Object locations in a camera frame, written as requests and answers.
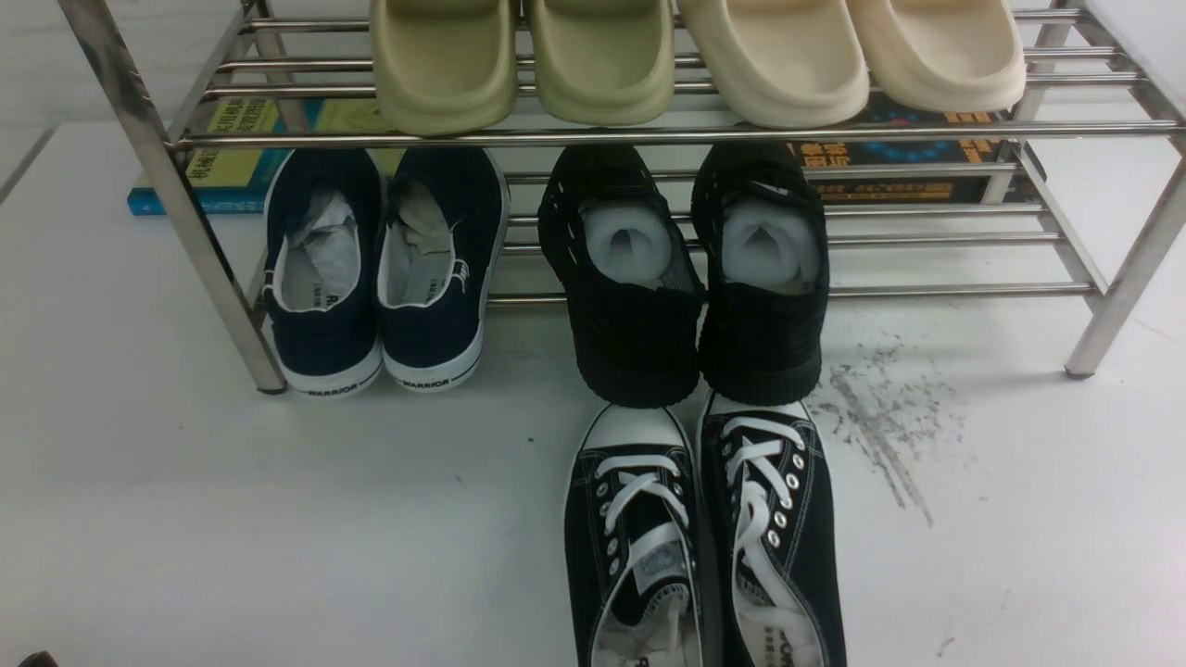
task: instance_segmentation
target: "metal rod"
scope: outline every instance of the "metal rod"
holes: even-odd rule
[[[1008,163],[936,163],[908,165],[852,165],[847,167],[805,167],[803,172],[810,180],[837,180],[847,178],[936,178],[936,177],[977,177],[997,173],[1021,173],[1021,167]],[[696,179],[696,172],[689,170],[657,170],[651,176],[658,183],[678,183]],[[551,173],[531,171],[508,173],[510,185],[547,185]]]
[[[828,220],[932,220],[932,218],[967,218],[967,217],[1006,217],[1024,216],[1033,217],[1046,212],[1046,207],[1041,204],[999,204],[986,207],[982,204],[839,204],[825,207]],[[671,214],[671,220],[676,224],[690,224],[691,216],[687,212]],[[510,227],[535,227],[538,224],[538,216],[512,215]]]
[[[275,71],[269,71],[269,78],[288,76]],[[1034,74],[1029,75],[1026,85],[1028,88],[1097,88],[1118,87],[1131,88],[1144,83],[1144,77],[1139,72],[1102,72],[1102,74]],[[715,95],[716,84],[708,78],[677,81],[675,82],[677,95]],[[534,97],[538,94],[535,82],[524,81],[518,84],[518,93],[524,97]],[[369,100],[375,97],[374,83],[305,83],[293,84],[291,82],[268,84],[231,84],[212,85],[206,90],[206,100],[221,100],[223,97],[276,97],[276,99],[326,99],[326,100]]]
[[[254,0],[243,0],[231,18],[230,25],[227,26],[222,37],[218,38],[215,50],[198,71],[198,76],[193,78],[190,91],[185,94],[181,104],[177,108],[177,114],[173,116],[173,122],[168,126],[168,138],[171,141],[177,141],[187,129],[195,127],[203,131],[206,129],[209,120],[199,117],[195,112],[197,112],[198,107],[205,100],[208,88],[230,83],[230,72],[223,72],[219,62],[224,58],[241,58],[251,47],[251,37],[240,34],[240,28],[242,28],[243,21],[251,15],[254,9]]]
[[[1052,9],[1065,9],[1067,0],[1051,0]],[[1071,26],[1067,24],[1047,24],[1041,26],[1038,32],[1037,45],[1039,47],[1060,47],[1066,44],[1066,39],[1071,33]],[[1027,78],[1035,76],[1050,76],[1053,74],[1057,63],[1053,61],[1029,63]],[[1046,97],[1045,87],[1026,87],[1026,91],[1021,97],[1021,101],[1013,109],[1012,119],[1014,121],[1032,121],[1038,117],[1038,109],[1041,107],[1042,100]],[[997,160],[1008,163],[1013,161],[1014,158],[1025,151],[1025,142],[1006,142],[1001,146],[997,154]],[[1009,188],[1013,186],[1012,176],[995,176],[988,180],[988,186],[984,188],[984,195],[981,198],[986,204],[1000,204],[1005,201],[1005,197],[1009,193]]]
[[[1018,282],[1001,285],[918,285],[900,287],[833,287],[828,294],[834,300],[849,299],[989,299],[1084,297],[1093,288],[1085,282]],[[540,294],[491,294],[495,306],[563,305],[568,298],[562,292]]]
[[[107,4],[58,0],[58,5],[256,386],[269,393],[283,390],[285,379],[251,322],[235,273],[190,182],[168,150],[168,132]]]
[[[828,247],[833,250],[866,250],[872,248],[969,248],[1052,246],[1063,241],[1057,231],[973,231],[956,234],[848,234],[831,236]],[[686,241],[693,253],[704,252],[696,239]],[[508,256],[538,255],[538,243],[508,242],[503,254]]]
[[[988,125],[854,125],[821,129],[770,129],[753,126],[715,128],[651,128],[619,129],[487,129],[455,136],[410,136],[395,133],[288,133],[288,134],[191,134],[177,141],[177,147],[190,148],[355,148],[408,146],[486,146],[508,148],[516,146],[569,146],[601,142],[633,144],[636,146],[671,146],[681,144],[713,144],[716,141],[924,141],[964,139],[1076,139],[1080,136],[1180,136],[1186,135],[1186,123],[1175,121],[1122,122],[1018,122]]]
[[[1082,46],[1060,49],[1026,49],[1029,62],[1071,62],[1071,61],[1108,61],[1124,55],[1116,46]],[[518,56],[519,70],[535,69],[535,56]],[[704,61],[696,53],[677,53],[676,69],[704,69]],[[221,74],[240,71],[292,71],[292,72],[369,72],[375,69],[374,61],[365,56],[343,58],[244,58],[231,56],[218,65]]]
[[[1038,196],[1046,204],[1047,211],[1038,216],[1038,222],[1041,228],[1046,231],[1058,233],[1066,241],[1059,244],[1057,248],[1059,258],[1063,260],[1063,265],[1066,267],[1066,272],[1070,274],[1071,280],[1077,282],[1090,282],[1096,287],[1095,296],[1103,296],[1108,291],[1108,279],[1096,266],[1096,262],[1091,260],[1091,253],[1088,252],[1086,244],[1076,234],[1075,228],[1071,225],[1071,221],[1063,212],[1063,208],[1058,205],[1054,198],[1054,193],[1050,191],[1050,186],[1042,180],[1041,172],[1038,170],[1037,163],[1034,163],[1033,157],[1028,148],[1022,150],[1019,153],[1021,160],[1021,169],[1029,177],[1029,182],[1033,183],[1034,189],[1038,190]],[[1093,306],[1095,299],[1089,299],[1088,304]]]
[[[1173,247],[1184,225],[1186,225],[1186,159],[1179,161],[1158,205],[1149,214],[1136,242],[1133,243],[1133,249],[1116,272],[1116,279],[1101,299],[1091,323],[1088,324],[1075,352],[1066,362],[1067,375],[1072,377],[1095,375],[1156,274],[1158,267],[1169,254],[1169,248]]]
[[[1085,12],[1078,9],[1015,9],[1013,17],[1019,23],[1065,23],[1076,24],[1083,20]],[[676,27],[682,27],[676,17]],[[293,18],[249,21],[244,32],[280,31],[280,32],[368,32],[370,21],[357,18]]]
[[[270,1],[255,0],[255,11],[261,19],[273,18]],[[251,37],[255,40],[255,50],[260,53],[261,58],[283,58],[288,56],[285,51],[283,37],[279,32],[256,32]],[[270,85],[282,88],[295,85],[296,83],[291,72],[269,71],[264,72],[264,76]],[[280,112],[280,117],[283,119],[287,132],[310,131],[308,116],[305,114],[305,104],[301,102],[280,100],[276,102],[276,110]]]

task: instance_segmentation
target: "green slide sandal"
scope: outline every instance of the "green slide sandal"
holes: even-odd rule
[[[470,132],[515,107],[517,0],[371,0],[380,110],[400,132]]]
[[[675,91],[669,0],[524,0],[543,108],[588,125],[653,120]]]

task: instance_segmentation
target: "white floor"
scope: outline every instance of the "white floor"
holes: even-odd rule
[[[1039,148],[1111,274],[1172,151]],[[116,126],[69,125],[0,209],[0,665],[574,665],[560,501],[598,402],[563,311],[497,315],[451,393],[266,398],[167,222],[126,212],[138,171]],[[259,220],[215,225],[254,266]],[[1045,249],[836,263],[1065,279]],[[1186,663],[1184,281],[1180,243],[1086,382],[1078,300],[831,310],[809,405],[850,665]]]

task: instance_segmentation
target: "stainless steel shoe rack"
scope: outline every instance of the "stainless steel shoe rack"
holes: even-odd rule
[[[1027,50],[1029,80],[1025,99],[1013,110],[1012,119],[990,125],[907,126],[849,125],[823,129],[766,129],[752,126],[620,129],[541,129],[485,131],[447,139],[422,139],[403,134],[318,134],[312,133],[299,99],[371,97],[374,85],[357,83],[298,84],[293,72],[368,72],[368,58],[289,57],[282,36],[286,33],[366,32],[365,19],[299,18],[273,15],[270,0],[240,0],[225,33],[209,62],[202,68],[193,88],[176,120],[166,127],[153,104],[135,63],[125,45],[104,0],[58,0],[83,51],[110,100],[123,131],[149,176],[164,208],[172,220],[181,244],[190,255],[203,284],[230,332],[248,370],[260,390],[285,389],[272,351],[261,328],[260,307],[262,271],[251,282],[240,286],[227,262],[209,221],[197,204],[184,176],[186,160],[196,148],[329,148],[329,147],[409,147],[468,145],[486,147],[567,146],[588,142],[627,142],[633,145],[697,145],[740,139],[829,141],[908,141],[908,140],[1002,140],[1000,161],[983,165],[894,165],[809,170],[812,179],[852,177],[922,178],[935,176],[988,176],[990,185],[984,201],[975,205],[841,205],[829,209],[831,220],[876,217],[886,222],[961,216],[1037,217],[1042,231],[984,231],[935,234],[836,235],[830,244],[846,248],[967,247],[967,246],[1048,246],[1057,250],[1069,279],[1063,282],[999,282],[984,285],[865,286],[833,292],[836,299],[905,298],[989,298],[989,297],[1078,297],[1086,300],[1093,317],[1076,347],[1066,371],[1088,377],[1128,319],[1141,293],[1165,259],[1171,244],[1186,223],[1186,161],[1179,161],[1161,199],[1146,221],[1129,250],[1116,279],[1110,284],[1101,275],[1086,249],[1075,234],[1066,216],[1051,197],[1042,174],[1024,151],[1031,139],[1076,139],[1089,136],[1156,136],[1169,140],[1186,159],[1186,114],[1159,87],[1155,76],[1139,57],[1118,43],[1092,12],[1091,0],[1054,0],[1048,9],[1019,11],[1021,24],[1040,24],[1037,45]],[[1067,47],[1071,30],[1083,34],[1090,46]],[[249,55],[251,47],[255,55]],[[1101,74],[1057,74],[1054,64],[1069,61],[1099,61],[1109,71]],[[530,56],[519,58],[519,68],[530,70]],[[702,69],[695,53],[677,57],[680,69]],[[238,72],[261,72],[266,84],[237,84]],[[1064,87],[1120,87],[1128,89],[1148,117],[1124,122],[1040,122],[1037,112],[1047,89]],[[523,83],[521,94],[535,93]],[[712,81],[683,80],[676,84],[680,95],[715,94]],[[193,128],[205,126],[210,103],[224,97],[272,97],[279,100],[288,127],[282,134],[203,134]],[[667,171],[661,180],[689,180],[693,171]],[[1006,204],[1005,193],[1016,177],[1028,177],[1041,196],[1040,204]],[[540,184],[546,173],[510,173],[515,184]],[[687,216],[677,216],[687,222]],[[530,227],[535,218],[518,216],[512,225]],[[535,243],[508,243],[506,254],[536,254]],[[491,304],[525,306],[561,304],[563,294],[492,294]]]

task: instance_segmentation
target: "dirt stain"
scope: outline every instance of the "dirt stain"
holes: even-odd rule
[[[899,363],[905,349],[898,339],[862,348],[861,360],[830,369],[822,400],[814,407],[836,419],[831,436],[865,455],[898,507],[918,508],[927,527],[933,527],[911,466],[945,458],[949,445],[963,442],[964,418],[955,389],[935,361],[927,357],[920,370],[918,360]]]

